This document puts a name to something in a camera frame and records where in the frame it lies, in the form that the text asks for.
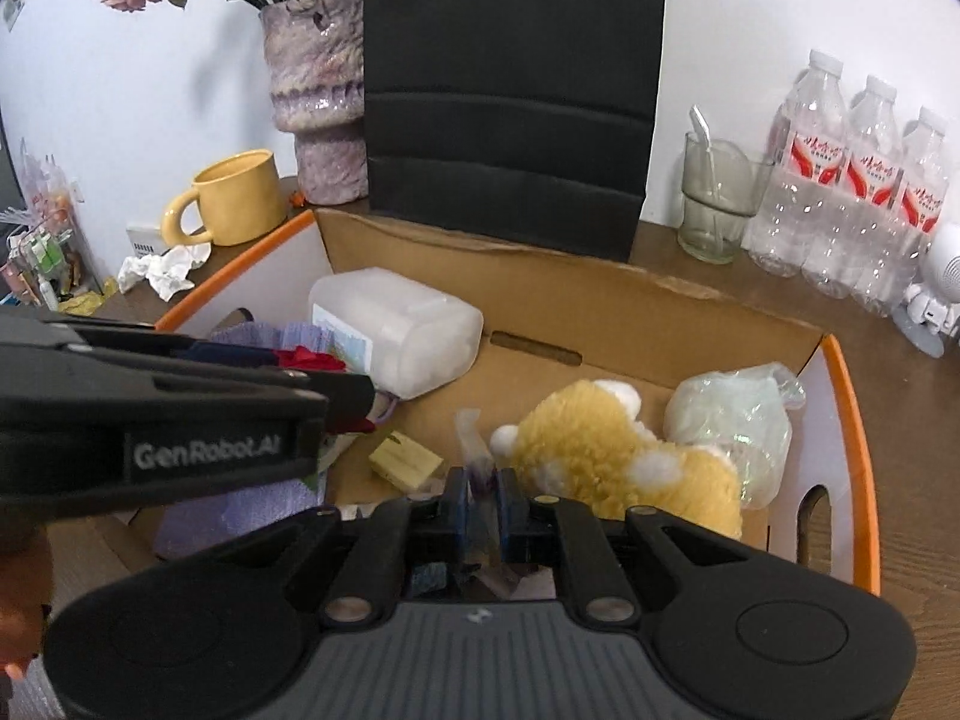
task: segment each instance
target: purple textured vase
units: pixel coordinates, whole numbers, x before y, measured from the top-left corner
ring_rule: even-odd
[[[363,0],[294,0],[260,11],[274,124],[296,138],[306,199],[367,193],[363,140]]]

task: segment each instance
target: white wall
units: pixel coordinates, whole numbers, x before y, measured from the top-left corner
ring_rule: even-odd
[[[901,123],[921,104],[960,122],[958,35],[957,0],[667,0],[643,216],[677,221],[690,104],[718,137],[759,148],[810,47],[846,61],[848,95],[867,73],[898,86]],[[126,225],[155,221],[207,163],[267,146],[281,172],[295,170],[243,2],[123,14],[96,0],[26,0],[13,33],[0,28],[0,111],[14,147],[25,136],[80,180],[80,222],[104,272],[130,253]]]

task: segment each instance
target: yellow sponge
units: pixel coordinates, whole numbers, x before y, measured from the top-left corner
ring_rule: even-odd
[[[371,453],[373,470],[404,493],[419,490],[443,459],[396,430]]]

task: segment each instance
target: red and white label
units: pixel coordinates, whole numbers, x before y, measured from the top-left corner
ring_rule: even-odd
[[[942,194],[936,194],[915,176],[904,175],[896,205],[899,213],[914,227],[930,232],[940,217],[944,204]]]
[[[874,205],[890,204],[899,165],[877,151],[851,151],[841,182],[844,189]]]
[[[846,156],[842,141],[790,130],[781,165],[818,184],[832,186],[840,179]]]

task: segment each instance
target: crumpled tissue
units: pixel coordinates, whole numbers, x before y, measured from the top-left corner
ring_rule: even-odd
[[[210,244],[198,244],[195,247],[173,247],[164,255],[128,257],[117,274],[120,292],[128,293],[134,284],[147,279],[154,292],[168,301],[181,290],[193,289],[194,284],[186,274],[208,261],[211,250]]]

